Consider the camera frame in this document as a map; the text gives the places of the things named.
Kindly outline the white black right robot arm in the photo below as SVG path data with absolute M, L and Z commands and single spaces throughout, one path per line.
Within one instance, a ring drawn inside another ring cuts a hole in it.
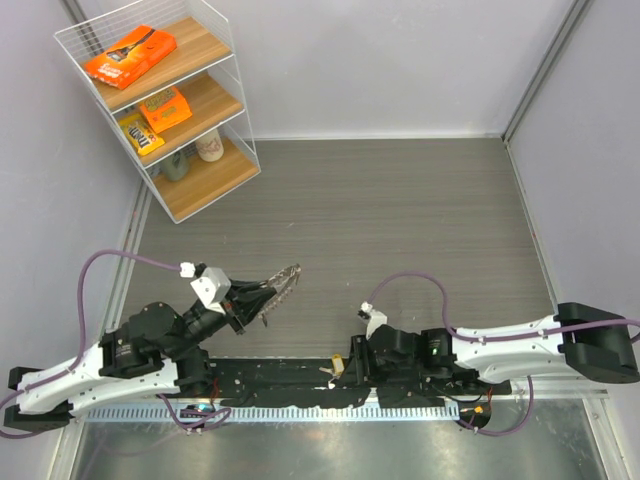
M 539 320 L 488 329 L 396 329 L 372 307 L 353 337 L 337 388 L 452 385 L 473 394 L 519 377 L 578 374 L 605 384 L 639 380 L 633 340 L 622 316 L 576 302 Z

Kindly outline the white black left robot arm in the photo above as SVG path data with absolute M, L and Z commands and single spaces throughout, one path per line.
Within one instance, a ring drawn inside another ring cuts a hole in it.
M 196 300 L 182 314 L 154 302 L 104 334 L 79 362 L 49 370 L 15 367 L 9 387 L 17 397 L 3 424 L 16 435 L 33 436 L 63 428 L 102 404 L 158 394 L 208 396 L 214 375 L 201 343 L 224 327 L 242 334 L 254 319 L 264 321 L 293 286 L 276 278 L 234 280 L 221 302 L 206 307 Z

